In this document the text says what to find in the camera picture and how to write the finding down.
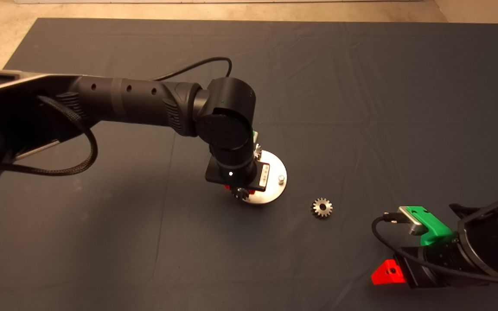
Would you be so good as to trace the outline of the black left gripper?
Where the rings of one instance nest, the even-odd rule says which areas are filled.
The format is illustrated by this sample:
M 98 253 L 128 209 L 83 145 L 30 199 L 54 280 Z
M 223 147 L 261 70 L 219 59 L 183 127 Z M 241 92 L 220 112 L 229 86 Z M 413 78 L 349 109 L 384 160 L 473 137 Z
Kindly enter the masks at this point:
M 221 184 L 228 191 L 245 189 L 250 193 L 264 192 L 268 183 L 270 165 L 254 158 L 245 165 L 228 167 L 219 163 L 214 157 L 210 158 L 205 172 L 205 180 Z

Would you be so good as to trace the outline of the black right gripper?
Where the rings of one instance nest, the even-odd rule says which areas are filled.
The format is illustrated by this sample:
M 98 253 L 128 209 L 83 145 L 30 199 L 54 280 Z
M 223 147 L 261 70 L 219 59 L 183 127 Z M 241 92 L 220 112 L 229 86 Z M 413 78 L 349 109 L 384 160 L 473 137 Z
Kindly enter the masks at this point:
M 373 285 L 406 284 L 411 289 L 434 288 L 434 274 L 431 271 L 400 254 L 394 260 L 384 260 L 371 274 Z

